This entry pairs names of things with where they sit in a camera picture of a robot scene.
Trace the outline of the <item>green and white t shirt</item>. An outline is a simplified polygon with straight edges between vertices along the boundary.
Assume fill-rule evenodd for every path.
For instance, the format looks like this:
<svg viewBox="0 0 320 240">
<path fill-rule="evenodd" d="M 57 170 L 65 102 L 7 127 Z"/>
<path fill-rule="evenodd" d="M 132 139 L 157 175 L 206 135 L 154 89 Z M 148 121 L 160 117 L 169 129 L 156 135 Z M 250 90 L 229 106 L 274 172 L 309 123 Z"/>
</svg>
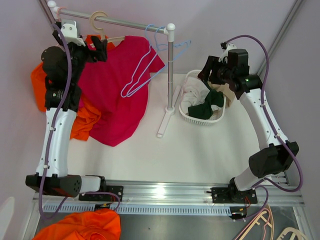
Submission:
<svg viewBox="0 0 320 240">
<path fill-rule="evenodd" d="M 181 111 L 192 118 L 209 120 L 225 104 L 224 94 L 211 89 L 196 77 L 189 76 L 183 85 Z"/>
</svg>

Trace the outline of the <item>beige wooden hanger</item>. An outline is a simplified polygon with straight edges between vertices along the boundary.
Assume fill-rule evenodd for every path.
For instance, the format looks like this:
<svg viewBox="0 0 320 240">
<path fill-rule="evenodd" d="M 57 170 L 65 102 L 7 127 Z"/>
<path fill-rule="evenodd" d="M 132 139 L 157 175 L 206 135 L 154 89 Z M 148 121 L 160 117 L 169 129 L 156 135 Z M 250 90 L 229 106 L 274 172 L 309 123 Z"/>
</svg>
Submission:
<svg viewBox="0 0 320 240">
<path fill-rule="evenodd" d="M 95 24 L 95 21 L 99 17 L 104 17 L 107 18 L 108 15 L 104 11 L 95 11 L 91 14 L 89 18 L 89 24 L 91 28 L 100 35 L 101 40 L 107 40 L 108 43 L 116 43 L 116 42 L 122 42 L 125 40 L 125 36 L 118 36 L 118 37 L 111 37 L 111 38 L 106 38 L 105 31 L 102 27 L 97 27 Z"/>
</svg>

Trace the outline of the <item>beige t shirt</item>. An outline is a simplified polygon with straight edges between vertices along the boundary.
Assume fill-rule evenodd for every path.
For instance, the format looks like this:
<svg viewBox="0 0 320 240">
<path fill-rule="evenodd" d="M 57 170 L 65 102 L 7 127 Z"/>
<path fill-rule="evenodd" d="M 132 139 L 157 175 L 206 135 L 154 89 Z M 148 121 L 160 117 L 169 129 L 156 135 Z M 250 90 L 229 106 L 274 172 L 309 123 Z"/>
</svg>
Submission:
<svg viewBox="0 0 320 240">
<path fill-rule="evenodd" d="M 229 88 L 229 84 L 213 84 L 211 82 L 207 82 L 209 87 L 217 92 L 222 92 L 226 97 L 226 107 L 229 108 L 233 101 L 236 98 L 235 93 Z"/>
</svg>

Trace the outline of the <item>light blue wire hanger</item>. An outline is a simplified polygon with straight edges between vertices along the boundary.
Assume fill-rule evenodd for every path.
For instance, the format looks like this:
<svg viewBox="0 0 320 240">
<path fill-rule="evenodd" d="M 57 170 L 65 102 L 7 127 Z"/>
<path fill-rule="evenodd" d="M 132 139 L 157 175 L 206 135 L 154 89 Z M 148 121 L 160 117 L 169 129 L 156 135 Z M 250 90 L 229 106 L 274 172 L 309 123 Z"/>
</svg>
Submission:
<svg viewBox="0 0 320 240">
<path fill-rule="evenodd" d="M 163 30 L 163 34 L 167 36 L 169 40 L 172 40 L 172 42 L 160 43 L 158 41 L 160 30 Z M 170 63 L 173 63 L 175 60 L 180 58 L 180 56 L 183 55 L 184 52 L 186 52 L 192 44 L 192 41 L 190 39 L 175 43 L 175 30 L 176 25 L 174 23 L 168 23 L 166 26 L 158 27 L 153 35 L 155 51 L 157 53 L 167 51 L 168 54 L 172 54 L 171 60 L 169 56 L 167 57 Z"/>
<path fill-rule="evenodd" d="M 130 82 L 128 82 L 121 90 L 120 96 L 122 98 L 130 98 L 134 94 L 136 94 L 140 89 L 142 89 L 145 85 L 147 85 L 151 77 L 147 80 L 142 80 L 144 74 L 149 69 L 154 60 L 158 57 L 158 52 L 154 49 L 149 37 L 147 36 L 147 31 L 150 27 L 154 27 L 154 24 L 148 24 L 144 30 L 145 38 L 148 43 L 147 52 L 140 58 L 138 64 L 136 65 L 132 75 Z"/>
</svg>

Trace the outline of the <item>magenta t shirt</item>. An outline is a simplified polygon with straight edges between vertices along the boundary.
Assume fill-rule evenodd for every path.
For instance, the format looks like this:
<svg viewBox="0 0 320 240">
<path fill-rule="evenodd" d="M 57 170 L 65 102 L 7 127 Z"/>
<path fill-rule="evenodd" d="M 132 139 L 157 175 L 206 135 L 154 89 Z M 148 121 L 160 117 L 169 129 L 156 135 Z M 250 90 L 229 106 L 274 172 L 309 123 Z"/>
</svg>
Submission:
<svg viewBox="0 0 320 240">
<path fill-rule="evenodd" d="M 149 88 L 146 84 L 131 97 L 122 98 L 121 90 L 130 82 L 140 58 L 148 51 L 148 41 L 141 36 L 125 36 L 119 45 L 107 51 L 107 61 L 88 62 L 78 86 L 101 111 L 100 120 L 89 135 L 102 144 L 115 147 L 130 138 L 145 115 Z M 158 56 L 141 79 L 147 80 L 165 66 Z"/>
</svg>

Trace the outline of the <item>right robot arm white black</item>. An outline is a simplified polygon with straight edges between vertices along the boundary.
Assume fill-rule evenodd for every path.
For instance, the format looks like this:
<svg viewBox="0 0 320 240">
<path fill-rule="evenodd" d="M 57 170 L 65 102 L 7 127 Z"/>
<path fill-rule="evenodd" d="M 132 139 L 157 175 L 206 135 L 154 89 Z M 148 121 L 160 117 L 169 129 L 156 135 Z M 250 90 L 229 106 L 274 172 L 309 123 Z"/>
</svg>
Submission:
<svg viewBox="0 0 320 240">
<path fill-rule="evenodd" d="M 246 170 L 232 178 L 226 188 L 211 189 L 212 200 L 214 203 L 256 204 L 252 187 L 288 170 L 299 146 L 281 131 L 267 105 L 261 78 L 250 74 L 249 54 L 245 49 L 226 49 L 220 57 L 208 56 L 198 78 L 205 83 L 229 85 L 246 110 L 259 144 L 259 151 L 249 157 Z"/>
</svg>

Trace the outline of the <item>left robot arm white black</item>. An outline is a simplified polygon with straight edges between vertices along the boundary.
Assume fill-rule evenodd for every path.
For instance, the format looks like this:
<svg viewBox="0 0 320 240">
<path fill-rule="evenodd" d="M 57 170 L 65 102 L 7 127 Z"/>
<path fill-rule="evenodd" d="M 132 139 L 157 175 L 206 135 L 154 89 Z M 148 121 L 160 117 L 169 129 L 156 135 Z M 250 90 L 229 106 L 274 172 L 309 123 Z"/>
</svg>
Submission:
<svg viewBox="0 0 320 240">
<path fill-rule="evenodd" d="M 69 42 L 64 48 L 51 46 L 41 55 L 45 72 L 46 130 L 35 174 L 25 184 L 39 194 L 76 197 L 90 192 L 97 201 L 107 197 L 108 188 L 94 175 L 68 173 L 68 150 L 72 127 L 81 99 L 78 85 L 86 63 L 106 62 L 107 41 L 91 37 L 94 49 L 86 43 Z"/>
</svg>

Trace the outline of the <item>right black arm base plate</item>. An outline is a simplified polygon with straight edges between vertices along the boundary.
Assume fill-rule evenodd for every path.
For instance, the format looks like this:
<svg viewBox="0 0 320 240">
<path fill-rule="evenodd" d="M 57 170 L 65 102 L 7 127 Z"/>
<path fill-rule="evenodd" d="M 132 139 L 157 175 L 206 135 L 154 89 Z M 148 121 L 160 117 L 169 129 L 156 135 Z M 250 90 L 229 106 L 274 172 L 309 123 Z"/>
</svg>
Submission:
<svg viewBox="0 0 320 240">
<path fill-rule="evenodd" d="M 239 191 L 231 187 L 212 187 L 207 194 L 211 195 L 214 204 L 257 204 L 255 190 Z"/>
</svg>

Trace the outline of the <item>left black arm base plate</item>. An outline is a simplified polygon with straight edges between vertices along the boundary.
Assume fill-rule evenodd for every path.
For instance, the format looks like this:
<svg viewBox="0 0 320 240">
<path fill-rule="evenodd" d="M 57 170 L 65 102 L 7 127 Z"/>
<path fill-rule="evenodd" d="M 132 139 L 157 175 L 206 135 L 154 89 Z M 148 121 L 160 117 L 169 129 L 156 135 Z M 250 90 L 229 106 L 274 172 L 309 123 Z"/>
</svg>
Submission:
<svg viewBox="0 0 320 240">
<path fill-rule="evenodd" d="M 121 202 L 123 193 L 124 187 L 122 185 L 107 185 L 98 192 L 80 194 L 78 200 L 89 202 Z"/>
</svg>

